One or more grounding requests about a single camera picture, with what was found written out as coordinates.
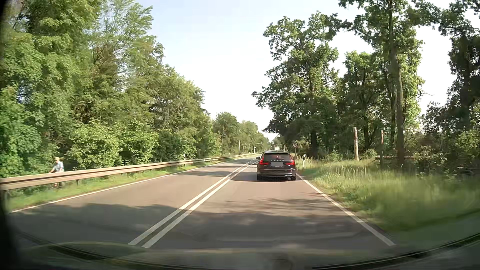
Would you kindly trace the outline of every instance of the asphalt road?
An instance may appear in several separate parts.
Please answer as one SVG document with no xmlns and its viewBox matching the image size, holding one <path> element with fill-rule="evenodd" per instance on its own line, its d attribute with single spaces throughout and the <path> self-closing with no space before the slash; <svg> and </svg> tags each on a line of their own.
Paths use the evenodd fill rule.
<svg viewBox="0 0 480 270">
<path fill-rule="evenodd" d="M 303 180 L 256 181 L 239 159 L 9 214 L 20 247 L 97 241 L 152 249 L 384 249 Z"/>
</svg>

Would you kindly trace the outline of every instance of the white edge line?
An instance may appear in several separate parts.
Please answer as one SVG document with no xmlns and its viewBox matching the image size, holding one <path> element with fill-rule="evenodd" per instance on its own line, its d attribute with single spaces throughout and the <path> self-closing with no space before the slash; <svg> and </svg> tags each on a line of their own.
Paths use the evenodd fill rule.
<svg viewBox="0 0 480 270">
<path fill-rule="evenodd" d="M 247 162 L 247 163 L 244 163 L 242 164 L 240 167 L 236 168 L 233 172 L 229 173 L 227 176 L 223 177 L 222 179 L 218 180 L 218 182 L 216 182 L 215 184 L 211 185 L 209 188 L 205 189 L 202 193 L 200 193 L 199 195 L 197 195 L 195 198 L 191 199 L 190 201 L 188 201 L 186 204 L 182 205 L 181 207 L 179 207 L 178 209 L 176 209 L 175 211 L 173 211 L 171 214 L 169 214 L 168 216 L 166 216 L 164 219 L 160 220 L 157 224 L 153 225 L 152 227 L 150 227 L 148 230 L 146 230 L 145 232 L 143 232 L 141 235 L 139 235 L 138 237 L 136 237 L 135 239 L 131 240 L 128 244 L 129 245 L 136 245 L 138 244 L 140 241 L 144 240 L 147 236 L 149 236 L 151 233 L 153 233 L 156 229 L 160 228 L 163 224 L 165 224 L 167 221 L 169 221 L 170 219 L 172 219 L 174 216 L 176 216 L 179 212 L 183 211 L 185 208 L 187 208 L 190 204 L 192 204 L 194 201 L 198 200 L 198 198 L 200 198 L 201 196 L 203 196 L 205 193 L 207 193 L 208 191 L 210 191 L 212 188 L 214 188 L 216 185 L 218 185 L 219 183 L 221 183 L 223 180 L 225 180 L 226 178 L 228 178 L 230 175 L 232 175 L 234 172 L 238 171 L 239 169 L 241 169 L 243 166 L 245 165 L 248 165 L 248 163 L 250 163 L 251 161 Z"/>
<path fill-rule="evenodd" d="M 322 192 L 320 191 L 320 189 L 318 189 L 316 186 L 312 185 L 310 182 L 308 182 L 307 180 L 305 180 L 301 175 L 298 174 L 298 176 L 300 177 L 300 179 L 302 179 L 305 183 L 307 183 L 310 187 L 312 187 L 316 192 L 318 192 L 319 194 L 321 194 L 323 197 L 325 197 L 327 200 L 329 200 L 331 203 L 333 203 L 336 207 L 340 208 L 342 211 L 344 211 L 347 215 L 351 216 L 356 222 L 360 223 L 360 225 L 362 225 L 365 229 L 369 230 L 373 235 L 375 235 L 376 237 L 378 237 L 380 240 L 382 240 L 385 244 L 389 245 L 389 246 L 394 246 L 395 243 L 392 242 L 392 240 L 388 239 L 387 237 L 385 237 L 385 235 L 379 233 L 376 229 L 372 228 L 370 225 L 368 225 L 366 222 L 364 222 L 362 219 L 360 219 L 359 217 L 357 217 L 354 213 L 348 211 L 345 207 L 343 207 L 342 205 L 340 205 L 339 203 L 337 203 L 335 200 L 333 200 L 332 198 L 330 198 L 329 196 L 327 196 L 325 194 L 325 192 Z"/>
<path fill-rule="evenodd" d="M 119 188 L 119 187 L 128 186 L 128 185 L 131 185 L 131 184 L 143 183 L 143 182 L 155 180 L 155 179 L 158 179 L 158 178 L 162 178 L 162 177 L 167 177 L 167 176 L 179 174 L 179 173 L 182 173 L 182 172 L 190 172 L 190 171 L 193 171 L 193 170 L 197 170 L 197 169 L 200 169 L 200 168 L 205 168 L 205 167 L 209 167 L 209 166 L 213 166 L 213 165 L 217 165 L 217 164 L 218 164 L 218 163 L 214 163 L 214 164 L 210 164 L 210 165 L 202 166 L 202 167 L 197 167 L 197 168 L 193 168 L 193 169 L 186 170 L 186 171 L 181 171 L 181 172 L 175 172 L 175 173 L 165 174 L 165 175 L 158 176 L 158 177 L 154 177 L 154 178 L 150 178 L 150 179 L 140 180 L 140 181 L 136 181 L 136 182 L 132 182 L 132 183 L 128 183 L 128 184 L 122 184 L 122 185 L 118 185 L 118 186 L 114 186 L 114 187 L 109 187 L 109 188 L 106 188 L 106 189 L 101 189 L 101 190 L 97 190 L 97 191 L 92 191 L 92 192 L 88 192 L 88 193 L 83 193 L 83 194 L 79 194 L 79 195 L 76 195 L 76 196 L 63 198 L 63 199 L 60 199 L 60 200 L 55 200 L 55 201 L 51 201 L 51 202 L 46 202 L 46 203 L 42 203 L 42 204 L 38 204 L 38 205 L 33 205 L 33 206 L 25 207 L 25 208 L 22 208 L 22 209 L 13 210 L 13 211 L 10 212 L 10 213 L 17 213 L 17 212 L 20 212 L 20 211 L 25 211 L 25 210 L 28 210 L 28 209 L 33 209 L 33 208 L 37 208 L 37 207 L 40 207 L 40 206 L 45 206 L 45 205 L 49 205 L 49 204 L 53 204 L 53 203 L 58 203 L 58 202 L 66 201 L 66 200 L 71 200 L 71 199 L 75 199 L 75 198 L 78 198 L 78 197 L 83 197 L 83 196 L 87 196 L 87 195 L 91 195 L 91 194 L 95 194 L 95 193 L 99 193 L 99 192 L 103 192 L 103 191 L 107 191 L 107 190 L 111 190 L 111 189 L 115 189 L 115 188 Z"/>
<path fill-rule="evenodd" d="M 203 197 L 200 201 L 198 201 L 194 206 L 190 207 L 185 213 L 183 213 L 181 216 L 179 216 L 177 219 L 175 219 L 172 223 L 170 223 L 167 227 L 165 227 L 163 230 L 161 230 L 159 233 L 157 233 L 154 237 L 150 238 L 145 244 L 142 245 L 144 248 L 149 248 L 153 246 L 160 238 L 162 238 L 164 235 L 166 235 L 173 227 L 175 227 L 180 221 L 182 221 L 184 218 L 186 218 L 190 213 L 192 213 L 197 207 L 199 207 L 202 203 L 204 203 L 208 198 L 210 198 L 215 192 L 217 192 L 220 188 L 225 186 L 232 178 L 237 176 L 239 173 L 241 173 L 244 169 L 248 168 L 250 165 L 248 164 L 245 166 L 243 169 L 238 171 L 235 175 L 232 177 L 228 178 L 225 182 L 223 182 L 220 186 L 218 186 L 216 189 L 214 189 L 212 192 L 210 192 L 207 196 Z"/>
</svg>

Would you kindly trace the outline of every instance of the clear sky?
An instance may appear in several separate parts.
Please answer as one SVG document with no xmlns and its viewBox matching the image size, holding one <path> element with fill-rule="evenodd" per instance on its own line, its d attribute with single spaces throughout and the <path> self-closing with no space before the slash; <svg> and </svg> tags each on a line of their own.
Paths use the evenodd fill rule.
<svg viewBox="0 0 480 270">
<path fill-rule="evenodd" d="M 212 117 L 228 111 L 239 121 L 257 123 L 265 128 L 273 113 L 255 105 L 253 91 L 269 83 L 265 72 L 277 65 L 270 56 L 268 39 L 263 36 L 271 22 L 283 16 L 307 20 L 317 10 L 338 13 L 342 20 L 352 20 L 361 13 L 356 7 L 340 8 L 337 0 L 139 0 L 143 6 L 153 6 L 152 35 L 165 47 L 164 63 L 194 81 L 205 95 L 203 107 Z M 446 8 L 449 0 L 432 0 Z M 477 26 L 478 17 L 469 18 Z M 426 80 L 423 90 L 428 93 L 420 101 L 425 112 L 431 101 L 444 103 L 446 90 L 455 76 L 450 74 L 448 51 L 450 40 L 437 30 L 422 27 L 417 30 L 422 39 L 422 61 L 419 75 Z M 333 66 L 345 72 L 343 61 L 347 51 L 371 52 L 371 47 L 353 33 L 340 32 L 330 43 L 337 47 L 340 58 Z M 265 134 L 273 139 L 275 134 Z"/>
</svg>

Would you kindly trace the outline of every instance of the license plate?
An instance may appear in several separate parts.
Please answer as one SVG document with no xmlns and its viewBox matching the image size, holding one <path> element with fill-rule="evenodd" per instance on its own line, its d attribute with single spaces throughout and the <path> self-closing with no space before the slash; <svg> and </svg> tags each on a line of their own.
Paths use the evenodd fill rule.
<svg viewBox="0 0 480 270">
<path fill-rule="evenodd" d="M 283 167 L 283 162 L 275 162 L 273 161 L 271 164 L 272 167 Z"/>
</svg>

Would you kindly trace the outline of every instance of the grass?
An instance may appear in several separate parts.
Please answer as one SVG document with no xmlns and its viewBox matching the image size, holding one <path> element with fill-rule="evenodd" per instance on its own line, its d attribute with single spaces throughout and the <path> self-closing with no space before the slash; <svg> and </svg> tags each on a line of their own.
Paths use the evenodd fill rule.
<svg viewBox="0 0 480 270">
<path fill-rule="evenodd" d="M 104 177 L 83 179 L 79 185 L 76 181 L 63 182 L 64 186 L 59 189 L 48 189 L 48 185 L 30 187 L 27 189 L 18 189 L 9 191 L 9 198 L 6 201 L 7 210 L 15 210 L 23 207 L 41 204 L 65 197 L 101 190 L 121 184 L 132 183 L 143 179 L 159 177 L 166 174 L 181 172 L 199 168 L 211 164 L 221 163 L 234 159 L 222 161 L 201 162 L 183 166 L 165 167 L 159 170 L 148 170 L 133 173 L 115 174 Z"/>
<path fill-rule="evenodd" d="M 465 232 L 462 222 L 466 219 L 480 222 L 478 179 L 380 170 L 373 160 L 306 160 L 304 166 L 301 161 L 298 164 L 312 184 L 398 237 L 434 240 L 439 239 L 438 233 Z"/>
</svg>

